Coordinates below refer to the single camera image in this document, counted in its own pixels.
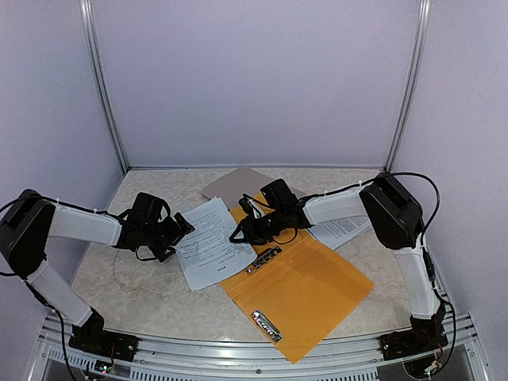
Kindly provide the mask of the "white printed sheet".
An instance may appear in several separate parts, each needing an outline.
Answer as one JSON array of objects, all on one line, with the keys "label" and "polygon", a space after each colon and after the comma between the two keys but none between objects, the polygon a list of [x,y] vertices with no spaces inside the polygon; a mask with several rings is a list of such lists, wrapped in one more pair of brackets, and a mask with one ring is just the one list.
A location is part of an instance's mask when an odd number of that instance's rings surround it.
[{"label": "white printed sheet", "polygon": [[250,244],[229,241],[237,223],[221,198],[212,198],[183,216],[194,232],[177,244],[176,251],[191,291],[213,286],[256,259],[257,253]]}]

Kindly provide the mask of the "pink-brown file folder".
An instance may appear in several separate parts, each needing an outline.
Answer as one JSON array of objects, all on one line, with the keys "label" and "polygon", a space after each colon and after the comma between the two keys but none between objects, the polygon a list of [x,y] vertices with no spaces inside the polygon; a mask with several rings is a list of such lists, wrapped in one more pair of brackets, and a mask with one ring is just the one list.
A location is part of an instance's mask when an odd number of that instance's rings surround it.
[{"label": "pink-brown file folder", "polygon": [[272,180],[254,169],[239,167],[203,188],[200,195],[208,199],[222,198],[226,205],[235,206],[243,194],[256,195]]}]

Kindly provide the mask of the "orange folder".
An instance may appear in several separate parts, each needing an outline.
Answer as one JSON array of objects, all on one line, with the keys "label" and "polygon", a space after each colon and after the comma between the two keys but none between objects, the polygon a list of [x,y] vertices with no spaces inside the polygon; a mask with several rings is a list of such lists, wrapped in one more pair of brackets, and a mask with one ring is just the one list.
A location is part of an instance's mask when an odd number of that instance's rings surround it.
[{"label": "orange folder", "polygon": [[307,231],[282,233],[282,251],[252,273],[220,283],[248,319],[260,311],[281,332],[275,347],[292,364],[325,339],[374,283]]}]

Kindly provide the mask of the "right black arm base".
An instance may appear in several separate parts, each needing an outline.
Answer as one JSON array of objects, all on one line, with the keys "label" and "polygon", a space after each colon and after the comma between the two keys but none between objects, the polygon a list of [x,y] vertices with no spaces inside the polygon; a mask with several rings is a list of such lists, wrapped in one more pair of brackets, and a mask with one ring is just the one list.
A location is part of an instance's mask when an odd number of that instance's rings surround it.
[{"label": "right black arm base", "polygon": [[445,310],[439,308],[429,319],[410,318],[411,328],[379,338],[384,360],[395,360],[443,348],[448,339],[443,327]]}]

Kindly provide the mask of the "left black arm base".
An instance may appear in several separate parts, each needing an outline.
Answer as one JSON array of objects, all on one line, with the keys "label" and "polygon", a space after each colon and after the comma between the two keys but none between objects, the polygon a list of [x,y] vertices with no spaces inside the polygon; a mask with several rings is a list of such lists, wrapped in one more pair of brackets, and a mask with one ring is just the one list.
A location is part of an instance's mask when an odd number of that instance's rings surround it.
[{"label": "left black arm base", "polygon": [[98,356],[113,360],[133,362],[139,338],[134,335],[104,329],[104,318],[94,308],[81,325],[72,325],[69,345]]}]

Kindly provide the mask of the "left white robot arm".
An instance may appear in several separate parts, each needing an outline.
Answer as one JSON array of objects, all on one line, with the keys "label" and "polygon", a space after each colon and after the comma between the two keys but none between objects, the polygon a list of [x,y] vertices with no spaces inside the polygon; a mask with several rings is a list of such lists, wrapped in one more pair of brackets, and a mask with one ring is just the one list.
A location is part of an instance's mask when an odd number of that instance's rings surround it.
[{"label": "left white robot arm", "polygon": [[48,250],[85,251],[93,244],[130,252],[146,248],[155,261],[164,262],[192,232],[194,227],[182,214],[172,213],[164,199],[147,193],[139,193],[119,214],[49,198],[33,189],[1,208],[1,254],[10,274],[69,321],[74,337],[96,353],[111,345],[104,319],[71,287],[68,276],[52,266]]}]

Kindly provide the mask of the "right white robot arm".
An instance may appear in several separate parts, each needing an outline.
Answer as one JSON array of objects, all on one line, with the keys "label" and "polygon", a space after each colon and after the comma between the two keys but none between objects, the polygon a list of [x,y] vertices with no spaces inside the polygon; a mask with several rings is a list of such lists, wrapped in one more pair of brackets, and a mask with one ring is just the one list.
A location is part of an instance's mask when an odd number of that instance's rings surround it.
[{"label": "right white robot arm", "polygon": [[416,198],[398,181],[397,174],[381,172],[364,182],[339,190],[298,198],[283,179],[263,187],[262,214],[249,203],[239,201],[247,214],[233,230],[234,244],[263,245],[274,241],[282,231],[308,229],[332,220],[367,217],[378,241],[390,249],[402,271],[410,296],[411,330],[406,346],[423,352],[442,334],[445,304],[435,285],[435,269],[426,247],[428,228]]}]

